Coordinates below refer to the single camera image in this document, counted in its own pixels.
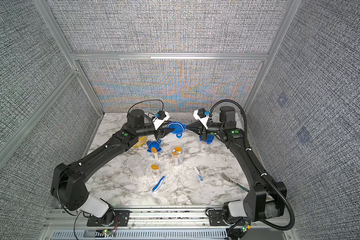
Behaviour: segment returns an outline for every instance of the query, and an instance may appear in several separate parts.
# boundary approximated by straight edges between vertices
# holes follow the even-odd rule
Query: blue lid
[[[157,140],[157,141],[147,141],[147,146],[148,146],[148,152],[152,152],[151,148],[156,148],[156,150],[159,152],[161,151],[161,139]]]
[[[174,128],[175,130],[172,133],[176,134],[177,138],[181,138],[187,126],[179,122],[170,122],[168,123],[168,128]]]
[[[214,135],[207,135],[206,136],[206,141],[204,141],[204,140],[202,140],[202,137],[199,136],[199,141],[203,141],[203,142],[206,142],[208,144],[211,144],[214,138],[215,138]]]

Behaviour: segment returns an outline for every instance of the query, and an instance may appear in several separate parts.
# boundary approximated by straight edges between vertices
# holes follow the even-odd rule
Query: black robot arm
[[[159,111],[153,119],[150,119],[144,111],[132,110],[127,114],[127,122],[102,146],[69,165],[61,163],[56,166],[51,194],[60,201],[63,208],[66,207],[71,211],[83,210],[98,218],[97,221],[103,225],[110,224],[114,219],[113,207],[91,196],[85,183],[107,162],[134,146],[139,141],[139,137],[154,135],[156,139],[160,139],[173,132],[173,128],[164,127],[168,124],[164,119],[168,118],[168,113],[164,111]]]
[[[212,121],[212,111],[217,104],[231,102],[238,106],[245,120],[244,130],[236,128],[235,109],[230,106],[220,108],[220,122]],[[194,114],[198,121],[187,125],[187,129],[207,140],[209,134],[214,135],[223,142],[238,160],[250,185],[250,191],[242,201],[226,202],[223,206],[223,215],[227,223],[234,224],[243,217],[252,222],[262,221],[265,224],[279,230],[289,230],[294,225],[293,211],[286,201],[287,189],[283,182],[276,182],[265,170],[260,161],[253,153],[247,138],[246,117],[241,106],[232,100],[217,102],[210,112],[204,108]],[[274,200],[266,202],[269,194]],[[287,226],[274,225],[266,219],[279,217],[284,214],[284,206],[287,206],[291,218]]]

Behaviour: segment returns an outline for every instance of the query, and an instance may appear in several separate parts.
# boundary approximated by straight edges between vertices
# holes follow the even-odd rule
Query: black mounting plate
[[[209,219],[209,225],[211,226],[229,226],[224,221],[223,211],[222,210],[208,210],[208,219]]]
[[[118,227],[126,227],[128,225],[128,220],[129,220],[129,210],[115,210],[115,218],[118,219]],[[109,226],[103,226],[100,223],[96,222],[96,218],[90,218],[88,219],[87,222],[87,227],[115,227],[116,226],[116,221],[114,221],[113,223],[111,223]]]

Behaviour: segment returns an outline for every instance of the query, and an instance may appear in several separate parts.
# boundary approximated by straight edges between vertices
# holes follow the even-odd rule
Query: marble tabletop
[[[183,124],[194,122],[192,113],[170,113],[170,121]],[[125,113],[106,113],[97,130],[91,147],[95,150],[104,144],[114,132],[120,130],[126,122]],[[241,127],[236,116],[237,127]],[[231,200],[244,199],[247,192],[224,180],[224,172],[241,185],[249,189],[248,181],[233,154],[226,146],[215,139],[209,152],[201,153],[198,148],[198,136],[186,130],[181,138],[168,134],[162,139],[162,151],[159,161],[147,152],[147,145],[133,147],[129,151],[109,161],[99,169],[86,183],[88,191],[114,206],[131,205],[220,205]],[[175,166],[172,163],[170,148],[180,143],[184,147],[184,161]],[[135,177],[127,167],[127,158],[138,154],[145,166],[145,175]],[[161,175],[167,178],[158,192],[152,188],[158,183],[150,168],[152,164],[160,167]],[[204,180],[200,183],[193,167],[196,167]]]

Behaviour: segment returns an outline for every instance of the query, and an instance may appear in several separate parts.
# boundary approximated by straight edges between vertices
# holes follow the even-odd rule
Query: gray fabric wall panel
[[[126,112],[139,101],[161,99],[165,109],[190,112],[223,98],[244,104],[261,61],[80,60],[106,112]],[[160,103],[140,104],[158,111]]]
[[[47,0],[72,51],[268,52],[288,0]]]
[[[300,238],[360,239],[360,1],[303,1],[248,115]]]
[[[31,0],[0,1],[0,148],[70,69]]]
[[[97,119],[74,79],[0,170],[0,239],[37,239],[58,205],[50,194],[53,169],[81,158]]]

